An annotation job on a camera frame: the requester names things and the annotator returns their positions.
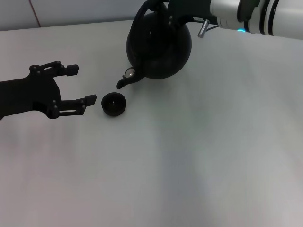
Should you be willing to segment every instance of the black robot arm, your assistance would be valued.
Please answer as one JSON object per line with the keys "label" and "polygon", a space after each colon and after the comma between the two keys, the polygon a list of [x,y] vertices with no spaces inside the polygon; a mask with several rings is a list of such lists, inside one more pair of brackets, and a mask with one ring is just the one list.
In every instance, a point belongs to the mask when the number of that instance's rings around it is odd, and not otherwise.
{"label": "black robot arm", "polygon": [[43,112],[48,118],[83,115],[87,106],[95,104],[96,95],[82,99],[62,101],[54,80],[57,76],[74,76],[79,67],[64,67],[60,61],[46,65],[33,65],[23,79],[0,82],[0,118],[28,111]]}

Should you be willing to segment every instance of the table surface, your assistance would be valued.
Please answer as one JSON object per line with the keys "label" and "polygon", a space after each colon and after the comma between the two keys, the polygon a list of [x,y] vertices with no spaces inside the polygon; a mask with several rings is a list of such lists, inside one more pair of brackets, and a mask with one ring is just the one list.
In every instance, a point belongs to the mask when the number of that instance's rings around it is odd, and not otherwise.
{"label": "table surface", "polygon": [[0,122],[1,227],[302,227],[303,41],[190,23],[186,66],[101,99],[130,66],[131,21],[0,33],[0,79],[78,64],[63,99],[97,94],[84,116]]}

